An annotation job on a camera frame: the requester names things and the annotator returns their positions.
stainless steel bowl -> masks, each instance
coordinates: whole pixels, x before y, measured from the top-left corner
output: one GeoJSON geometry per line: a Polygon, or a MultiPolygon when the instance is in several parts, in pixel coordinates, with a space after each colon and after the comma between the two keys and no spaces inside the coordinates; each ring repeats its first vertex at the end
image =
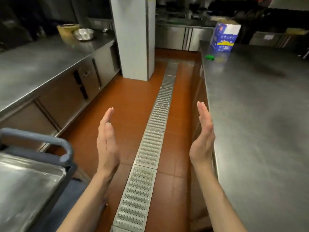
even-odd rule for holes
{"type": "Polygon", "coordinates": [[[78,40],[91,40],[93,39],[93,33],[94,31],[90,28],[81,28],[76,31],[74,31],[74,36],[78,40]]]}

right hand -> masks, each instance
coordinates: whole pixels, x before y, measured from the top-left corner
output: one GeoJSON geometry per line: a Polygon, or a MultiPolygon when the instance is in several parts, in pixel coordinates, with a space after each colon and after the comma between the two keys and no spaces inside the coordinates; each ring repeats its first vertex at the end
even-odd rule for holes
{"type": "Polygon", "coordinates": [[[202,131],[199,137],[192,143],[189,152],[191,163],[194,167],[198,164],[211,164],[211,152],[215,139],[214,125],[204,102],[198,101],[197,109],[200,114],[199,120],[202,131]]]}
{"type": "Polygon", "coordinates": [[[113,178],[120,164],[119,149],[116,144],[115,132],[109,122],[114,108],[109,108],[102,118],[98,128],[97,148],[98,148],[98,170],[109,178],[113,178]]]}

stainless steel countertop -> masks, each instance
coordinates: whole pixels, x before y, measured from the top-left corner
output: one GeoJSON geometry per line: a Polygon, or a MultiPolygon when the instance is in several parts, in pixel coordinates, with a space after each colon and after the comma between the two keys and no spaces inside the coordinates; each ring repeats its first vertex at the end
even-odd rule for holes
{"type": "Polygon", "coordinates": [[[308,231],[308,61],[282,49],[208,46],[200,51],[228,199],[249,232],[308,231]]]}
{"type": "Polygon", "coordinates": [[[183,18],[169,18],[157,19],[156,24],[166,27],[187,27],[187,28],[214,28],[217,21],[213,20],[197,20],[197,19],[183,19],[183,18]]]}
{"type": "Polygon", "coordinates": [[[96,33],[89,42],[59,35],[0,54],[0,115],[35,95],[39,88],[67,69],[90,56],[95,50],[112,44],[113,32],[96,33]]]}

blue and white box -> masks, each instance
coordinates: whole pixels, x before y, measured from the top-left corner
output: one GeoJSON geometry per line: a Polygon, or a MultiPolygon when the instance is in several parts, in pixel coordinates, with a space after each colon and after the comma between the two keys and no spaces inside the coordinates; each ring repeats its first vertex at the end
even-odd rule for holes
{"type": "Polygon", "coordinates": [[[241,25],[234,20],[222,19],[218,22],[211,45],[215,51],[230,52],[238,36],[241,25]]]}

cart handle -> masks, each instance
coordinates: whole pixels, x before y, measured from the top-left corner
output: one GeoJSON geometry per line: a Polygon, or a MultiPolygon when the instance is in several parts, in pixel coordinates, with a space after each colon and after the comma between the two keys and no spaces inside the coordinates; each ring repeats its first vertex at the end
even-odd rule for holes
{"type": "Polygon", "coordinates": [[[66,154],[61,156],[59,159],[61,166],[64,166],[64,167],[69,166],[73,161],[74,151],[73,151],[72,145],[68,141],[64,140],[63,138],[56,138],[53,136],[23,131],[19,129],[11,129],[11,128],[0,129],[0,143],[1,143],[2,136],[15,136],[15,137],[19,137],[22,139],[41,141],[41,142],[61,146],[66,151],[66,154]]]}

